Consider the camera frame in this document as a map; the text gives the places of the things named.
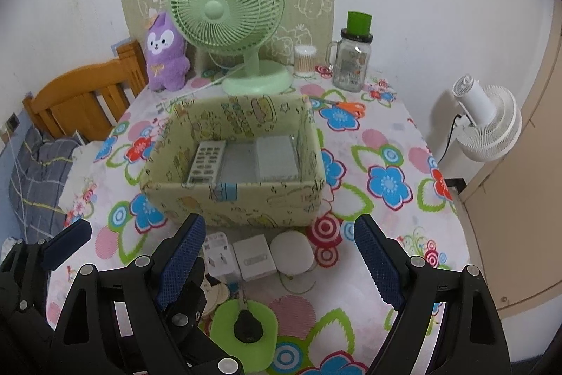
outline purple plush toy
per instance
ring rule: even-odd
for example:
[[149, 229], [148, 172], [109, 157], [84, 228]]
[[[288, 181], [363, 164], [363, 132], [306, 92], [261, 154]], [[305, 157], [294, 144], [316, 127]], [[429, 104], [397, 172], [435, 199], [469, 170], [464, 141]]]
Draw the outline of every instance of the purple plush toy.
[[166, 12], [159, 13], [150, 26], [146, 45], [148, 87], [152, 91], [182, 89], [189, 70], [189, 59], [185, 57], [187, 43]]

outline orange scissors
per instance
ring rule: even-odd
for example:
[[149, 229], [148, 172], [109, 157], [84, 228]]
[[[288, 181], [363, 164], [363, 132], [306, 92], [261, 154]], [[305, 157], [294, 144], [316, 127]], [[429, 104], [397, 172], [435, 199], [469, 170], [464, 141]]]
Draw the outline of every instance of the orange scissors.
[[355, 118], [360, 119], [365, 116], [365, 105], [359, 102], [339, 102], [339, 101], [329, 101], [327, 99], [321, 99], [314, 96], [308, 96], [310, 99], [322, 102], [326, 105], [336, 106], [345, 110], [347, 113], [352, 114]]

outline yellow patterned box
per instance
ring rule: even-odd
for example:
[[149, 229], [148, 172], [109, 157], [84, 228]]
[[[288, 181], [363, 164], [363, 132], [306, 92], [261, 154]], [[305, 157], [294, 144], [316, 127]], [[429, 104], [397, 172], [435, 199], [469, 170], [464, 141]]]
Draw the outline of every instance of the yellow patterned box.
[[[296, 139], [300, 180], [187, 184], [202, 140]], [[148, 200], [178, 223], [192, 212], [209, 225], [306, 226], [315, 219], [326, 178], [312, 108], [297, 94], [179, 102], [140, 179]]]

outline screw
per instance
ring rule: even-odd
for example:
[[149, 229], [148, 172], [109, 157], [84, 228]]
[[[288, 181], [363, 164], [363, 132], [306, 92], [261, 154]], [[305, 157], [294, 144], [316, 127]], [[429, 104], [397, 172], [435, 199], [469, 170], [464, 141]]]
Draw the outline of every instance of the screw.
[[189, 319], [183, 313], [172, 316], [172, 324], [176, 327], [184, 327], [187, 323], [189, 323]]
[[86, 276], [91, 274], [93, 271], [94, 271], [94, 267], [92, 267], [91, 264], [86, 264], [83, 265], [82, 268], [80, 269], [80, 274]]
[[467, 266], [466, 271], [472, 275], [473, 277], [477, 277], [480, 275], [480, 269], [478, 267], [476, 267], [475, 265], [470, 264], [469, 266]]
[[150, 264], [150, 258], [148, 256], [139, 256], [135, 259], [135, 265], [137, 267], [146, 267]]
[[222, 373], [230, 375], [238, 371], [238, 363], [231, 357], [224, 357], [218, 361], [218, 370]]
[[423, 267], [425, 265], [425, 260], [421, 256], [412, 256], [410, 263], [414, 267]]

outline green mat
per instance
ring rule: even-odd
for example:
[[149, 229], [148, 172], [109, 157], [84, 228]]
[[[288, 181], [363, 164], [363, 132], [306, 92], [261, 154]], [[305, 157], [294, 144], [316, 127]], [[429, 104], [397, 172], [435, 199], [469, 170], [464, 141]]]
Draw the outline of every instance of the green mat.
[[232, 299], [217, 308], [211, 325], [211, 340], [231, 356], [237, 357], [246, 373], [262, 371], [273, 362], [277, 346], [277, 317], [264, 304], [248, 301], [248, 310], [263, 326], [263, 337], [256, 343], [242, 343], [234, 336], [238, 319], [238, 300]]

